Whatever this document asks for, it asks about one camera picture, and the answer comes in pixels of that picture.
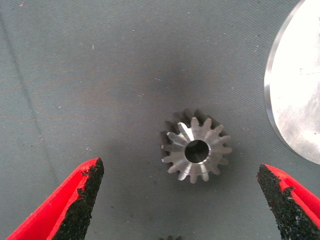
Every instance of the red clamp jaw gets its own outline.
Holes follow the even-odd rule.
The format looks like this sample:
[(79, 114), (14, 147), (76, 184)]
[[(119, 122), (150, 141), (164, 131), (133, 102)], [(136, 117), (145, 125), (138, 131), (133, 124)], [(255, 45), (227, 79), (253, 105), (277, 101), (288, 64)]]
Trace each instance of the red clamp jaw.
[(320, 199), (286, 172), (262, 164), (258, 182), (282, 239), (320, 239)]
[(100, 158), (78, 166), (7, 240), (84, 239), (103, 174)]

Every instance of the work surface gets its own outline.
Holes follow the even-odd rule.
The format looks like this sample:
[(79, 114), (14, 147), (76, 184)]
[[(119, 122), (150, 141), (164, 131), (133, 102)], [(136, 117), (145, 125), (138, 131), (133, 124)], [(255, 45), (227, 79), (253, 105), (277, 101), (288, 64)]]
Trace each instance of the work surface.
[[(264, 103), (268, 55), (297, 2), (2, 1), (0, 239), (97, 156), (87, 239), (280, 239), (260, 164), (320, 196), (320, 166), (282, 144)], [(159, 132), (185, 108), (232, 137), (209, 182), (180, 182), (161, 162)]]

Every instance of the gray surface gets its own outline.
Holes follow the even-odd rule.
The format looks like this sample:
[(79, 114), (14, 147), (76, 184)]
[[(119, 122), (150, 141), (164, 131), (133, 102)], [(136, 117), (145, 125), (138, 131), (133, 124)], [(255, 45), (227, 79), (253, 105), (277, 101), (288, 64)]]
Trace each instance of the gray surface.
[[(297, 0), (19, 3), (0, 3), (1, 239), (96, 156), (87, 239), (280, 239), (260, 163), (320, 196), (320, 166), (281, 143), (264, 105), (268, 54)], [(179, 182), (161, 163), (158, 132), (184, 108), (232, 137), (210, 182)]]

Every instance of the center hole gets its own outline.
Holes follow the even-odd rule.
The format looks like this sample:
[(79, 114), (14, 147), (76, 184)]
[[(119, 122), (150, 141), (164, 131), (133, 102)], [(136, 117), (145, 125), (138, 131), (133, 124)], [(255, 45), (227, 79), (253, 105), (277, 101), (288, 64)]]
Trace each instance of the center hole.
[(201, 140), (195, 140), (190, 142), (184, 151), (186, 159), (191, 163), (201, 163), (209, 154), (208, 145)]

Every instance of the aluminum disc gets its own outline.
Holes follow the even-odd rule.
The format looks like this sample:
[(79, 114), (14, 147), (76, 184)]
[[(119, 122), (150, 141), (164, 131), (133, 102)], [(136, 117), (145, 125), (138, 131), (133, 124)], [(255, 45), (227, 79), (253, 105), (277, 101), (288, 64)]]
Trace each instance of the aluminum disc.
[(303, 0), (282, 25), (264, 76), (270, 122), (293, 151), (320, 164), (320, 1)]

